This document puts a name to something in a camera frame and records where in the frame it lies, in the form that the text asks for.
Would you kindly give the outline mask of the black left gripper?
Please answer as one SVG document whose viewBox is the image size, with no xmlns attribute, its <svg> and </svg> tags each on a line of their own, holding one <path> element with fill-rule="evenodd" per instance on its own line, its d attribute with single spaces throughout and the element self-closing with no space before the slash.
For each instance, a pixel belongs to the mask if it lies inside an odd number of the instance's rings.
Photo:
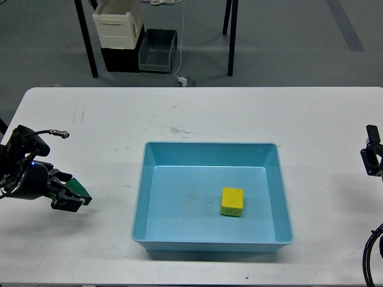
<svg viewBox="0 0 383 287">
<path fill-rule="evenodd" d="M 84 203 L 84 199 L 78 194 L 68 187 L 48 189 L 48 183 L 54 187 L 62 187 L 72 177 L 70 173 L 62 172 L 59 169 L 53 168 L 48 171 L 41 163 L 31 163 L 27 166 L 14 190 L 14 197 L 25 200 L 50 197 L 52 209 L 77 212 Z"/>
</svg>

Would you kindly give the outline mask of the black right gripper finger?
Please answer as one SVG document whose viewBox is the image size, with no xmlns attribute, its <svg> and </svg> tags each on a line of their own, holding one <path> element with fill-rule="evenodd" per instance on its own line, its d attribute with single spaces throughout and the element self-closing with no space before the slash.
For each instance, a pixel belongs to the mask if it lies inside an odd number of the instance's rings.
<svg viewBox="0 0 383 287">
<path fill-rule="evenodd" d="M 367 125 L 366 147 L 360 151 L 366 173 L 369 176 L 382 176 L 382 143 L 378 127 Z"/>
</svg>

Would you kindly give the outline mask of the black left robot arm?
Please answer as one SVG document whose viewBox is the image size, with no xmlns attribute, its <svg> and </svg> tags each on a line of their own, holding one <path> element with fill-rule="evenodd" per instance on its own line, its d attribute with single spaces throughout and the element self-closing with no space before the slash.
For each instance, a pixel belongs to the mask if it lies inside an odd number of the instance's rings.
<svg viewBox="0 0 383 287">
<path fill-rule="evenodd" d="M 77 212 L 87 206 L 91 195 L 70 173 L 55 168 L 53 164 L 36 161 L 46 157 L 50 147 L 40 138 L 42 134 L 69 137 L 67 131 L 55 129 L 33 131 L 19 125 L 5 145 L 1 145 L 1 198 L 35 200 L 51 199 L 51 208 Z"/>
</svg>

